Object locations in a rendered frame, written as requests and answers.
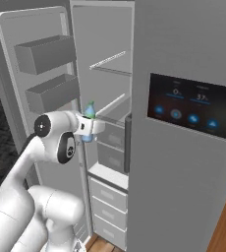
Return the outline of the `white freezer drawer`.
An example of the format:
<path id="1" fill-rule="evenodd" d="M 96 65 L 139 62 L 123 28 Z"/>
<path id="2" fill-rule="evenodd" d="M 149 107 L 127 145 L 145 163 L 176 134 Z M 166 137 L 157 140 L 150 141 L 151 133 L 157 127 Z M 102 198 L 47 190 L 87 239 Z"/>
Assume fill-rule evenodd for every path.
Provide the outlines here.
<path id="1" fill-rule="evenodd" d="M 128 210 L 121 210 L 96 197 L 92 197 L 92 208 L 94 213 L 105 221 L 112 223 L 122 230 L 127 228 Z"/>
<path id="2" fill-rule="evenodd" d="M 91 194 L 107 204 L 125 212 L 128 209 L 128 195 L 94 178 L 89 179 Z"/>
<path id="3" fill-rule="evenodd" d="M 127 249 L 127 231 L 118 228 L 110 222 L 94 216 L 94 232 L 111 242 L 113 245 L 119 247 L 122 250 Z"/>

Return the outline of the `grey fridge door with display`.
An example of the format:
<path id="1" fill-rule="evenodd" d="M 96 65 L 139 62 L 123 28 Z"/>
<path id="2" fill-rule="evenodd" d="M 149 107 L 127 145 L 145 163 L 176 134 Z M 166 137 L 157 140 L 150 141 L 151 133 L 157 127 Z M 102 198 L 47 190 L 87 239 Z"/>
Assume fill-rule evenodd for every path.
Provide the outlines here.
<path id="1" fill-rule="evenodd" d="M 226 252 L 226 0 L 136 0 L 127 252 Z"/>

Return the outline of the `clear freezer drawer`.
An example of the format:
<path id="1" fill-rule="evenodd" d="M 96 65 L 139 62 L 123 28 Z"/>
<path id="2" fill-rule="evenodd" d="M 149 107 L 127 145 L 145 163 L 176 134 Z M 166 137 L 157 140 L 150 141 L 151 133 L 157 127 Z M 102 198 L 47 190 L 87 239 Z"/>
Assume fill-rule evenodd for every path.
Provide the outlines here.
<path id="1" fill-rule="evenodd" d="M 124 152 L 122 150 L 98 142 L 97 153 L 100 164 L 124 173 Z"/>
<path id="2" fill-rule="evenodd" d="M 97 140 L 103 144 L 123 150 L 125 129 L 117 124 L 105 123 L 105 130 L 97 135 Z"/>

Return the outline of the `grey fridge freezer body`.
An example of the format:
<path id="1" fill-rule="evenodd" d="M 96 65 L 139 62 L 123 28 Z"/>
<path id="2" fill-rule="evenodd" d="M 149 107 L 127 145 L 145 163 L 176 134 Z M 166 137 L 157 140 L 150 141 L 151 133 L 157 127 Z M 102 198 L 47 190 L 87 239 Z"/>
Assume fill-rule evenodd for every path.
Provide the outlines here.
<path id="1" fill-rule="evenodd" d="M 72 3 L 72 14 L 82 106 L 93 100 L 97 113 L 124 94 L 132 99 L 132 75 L 90 70 L 89 67 L 122 51 L 132 51 L 134 4 L 127 1 L 76 1 Z M 85 144 L 93 232 L 96 214 L 92 197 L 95 196 L 91 194 L 89 179 L 92 177 L 127 195 L 129 187 L 128 173 L 115 171 L 98 162 L 97 135 Z"/>

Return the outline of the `grey door bin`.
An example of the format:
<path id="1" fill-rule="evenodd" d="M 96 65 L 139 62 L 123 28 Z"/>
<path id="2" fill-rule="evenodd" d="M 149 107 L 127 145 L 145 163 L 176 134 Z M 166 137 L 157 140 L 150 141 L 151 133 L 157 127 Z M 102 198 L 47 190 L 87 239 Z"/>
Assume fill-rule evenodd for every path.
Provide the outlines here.
<path id="1" fill-rule="evenodd" d="M 69 35 L 54 35 L 15 46 L 19 69 L 39 75 L 77 59 L 74 39 Z"/>
<path id="2" fill-rule="evenodd" d="M 69 74 L 26 90 L 29 110 L 37 114 L 54 111 L 79 96 L 78 77 Z"/>

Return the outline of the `grey freezer door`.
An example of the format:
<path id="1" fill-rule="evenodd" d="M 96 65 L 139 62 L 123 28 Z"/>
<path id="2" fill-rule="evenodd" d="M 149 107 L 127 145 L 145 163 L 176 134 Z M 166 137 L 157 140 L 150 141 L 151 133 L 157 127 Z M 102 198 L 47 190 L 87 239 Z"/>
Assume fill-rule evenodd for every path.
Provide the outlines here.
<path id="1" fill-rule="evenodd" d="M 26 90 L 63 74 L 77 76 L 76 60 L 39 75 L 19 69 L 15 46 L 54 35 L 72 36 L 69 0 L 0 0 L 0 98 L 14 138 L 20 147 L 33 129 L 34 116 Z M 62 106 L 81 107 L 80 97 Z"/>

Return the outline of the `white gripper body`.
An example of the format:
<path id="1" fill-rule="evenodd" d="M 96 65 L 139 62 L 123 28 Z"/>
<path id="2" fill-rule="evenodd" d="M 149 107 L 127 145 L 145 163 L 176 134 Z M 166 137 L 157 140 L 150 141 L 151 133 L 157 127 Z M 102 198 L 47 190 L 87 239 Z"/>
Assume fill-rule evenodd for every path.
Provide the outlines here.
<path id="1" fill-rule="evenodd" d="M 105 130 L 105 122 L 99 119 L 92 120 L 91 134 L 97 135 Z"/>

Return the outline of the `glass freezer shelf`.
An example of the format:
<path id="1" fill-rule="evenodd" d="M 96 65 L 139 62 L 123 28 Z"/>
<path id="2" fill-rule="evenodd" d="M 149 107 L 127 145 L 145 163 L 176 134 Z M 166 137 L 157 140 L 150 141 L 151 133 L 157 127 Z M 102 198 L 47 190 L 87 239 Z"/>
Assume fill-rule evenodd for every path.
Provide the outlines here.
<path id="1" fill-rule="evenodd" d="M 103 111 L 97 112 L 96 117 L 106 122 L 123 126 L 126 116 L 131 112 L 131 101 L 131 96 L 124 94 L 123 97 L 119 98 Z"/>
<path id="2" fill-rule="evenodd" d="M 90 70 L 99 70 L 124 76 L 132 75 L 132 51 L 122 51 L 114 56 L 97 62 L 89 67 Z"/>

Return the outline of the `blue water bottle green cap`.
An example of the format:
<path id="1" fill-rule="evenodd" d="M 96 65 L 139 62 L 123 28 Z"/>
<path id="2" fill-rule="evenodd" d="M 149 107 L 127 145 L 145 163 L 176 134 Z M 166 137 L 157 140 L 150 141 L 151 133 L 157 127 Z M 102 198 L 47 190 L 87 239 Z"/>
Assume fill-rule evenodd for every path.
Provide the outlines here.
<path id="1" fill-rule="evenodd" d="M 94 101 L 90 101 L 85 108 L 84 116 L 94 119 L 95 118 L 95 109 L 94 109 Z M 82 136 L 82 140 L 84 143 L 90 143 L 93 139 L 93 135 L 90 134 L 88 136 Z"/>

